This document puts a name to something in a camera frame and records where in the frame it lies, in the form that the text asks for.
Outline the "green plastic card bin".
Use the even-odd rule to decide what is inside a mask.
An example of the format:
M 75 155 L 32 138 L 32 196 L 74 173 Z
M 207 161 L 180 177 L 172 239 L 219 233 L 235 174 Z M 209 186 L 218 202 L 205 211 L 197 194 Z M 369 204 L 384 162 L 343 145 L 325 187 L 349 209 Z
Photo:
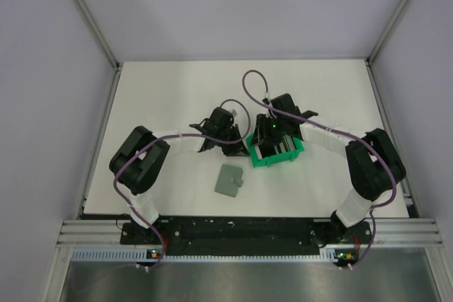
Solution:
M 259 167 L 270 167 L 276 163 L 281 163 L 281 162 L 286 162 L 286 161 L 294 161 L 295 159 L 298 158 L 299 154 L 301 152 L 304 151 L 304 146 L 302 144 L 302 141 L 300 139 L 297 139 L 297 138 L 294 138 L 294 142 L 296 144 L 296 151 L 294 153 L 292 153 L 290 155 L 290 157 L 286 158 L 286 157 L 281 157 L 281 156 L 274 156 L 274 157 L 270 157 L 270 158 L 264 158 L 264 159 L 259 159 L 256 155 L 256 151 L 254 149 L 255 146 L 258 146 L 258 145 L 255 145 L 253 146 L 252 145 L 252 139 L 253 139 L 253 134 L 251 134 L 250 136 L 248 136 L 246 138 L 246 145 L 248 147 L 248 152 L 250 154 L 250 158 L 251 158 L 251 163 L 252 163 L 252 166 L 254 168 L 259 168 Z

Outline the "sage green leather card holder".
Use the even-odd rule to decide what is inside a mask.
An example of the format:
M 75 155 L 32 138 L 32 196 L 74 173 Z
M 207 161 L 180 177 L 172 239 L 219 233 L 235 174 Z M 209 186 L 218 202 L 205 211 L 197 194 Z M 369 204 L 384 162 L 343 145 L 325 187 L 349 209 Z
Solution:
M 220 168 L 214 191 L 235 198 L 243 185 L 243 169 L 235 165 L 224 164 Z

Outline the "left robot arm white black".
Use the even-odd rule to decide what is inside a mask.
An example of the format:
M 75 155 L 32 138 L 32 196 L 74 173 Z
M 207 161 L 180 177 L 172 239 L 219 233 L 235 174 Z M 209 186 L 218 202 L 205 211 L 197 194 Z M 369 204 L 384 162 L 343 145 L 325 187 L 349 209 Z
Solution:
M 144 126 L 135 127 L 109 163 L 115 191 L 126 201 L 137 224 L 136 234 L 145 243 L 160 236 L 156 222 L 159 212 L 149 190 L 156 182 L 164 162 L 171 154 L 202 153 L 218 146 L 226 157 L 248 156 L 235 114 L 221 107 L 184 132 L 157 134 Z

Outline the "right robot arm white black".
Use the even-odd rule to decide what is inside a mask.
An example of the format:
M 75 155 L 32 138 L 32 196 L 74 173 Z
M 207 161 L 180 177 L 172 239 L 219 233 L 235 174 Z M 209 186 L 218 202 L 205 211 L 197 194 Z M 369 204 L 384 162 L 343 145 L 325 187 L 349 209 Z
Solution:
M 405 178 L 406 168 L 382 128 L 353 132 L 334 125 L 316 112 L 301 112 L 288 93 L 255 103 L 268 109 L 268 114 L 257 117 L 257 145 L 274 146 L 289 136 L 321 146 L 347 161 L 352 189 L 331 214 L 330 232 L 336 241 L 349 241 L 366 216 L 395 200 L 396 186 Z

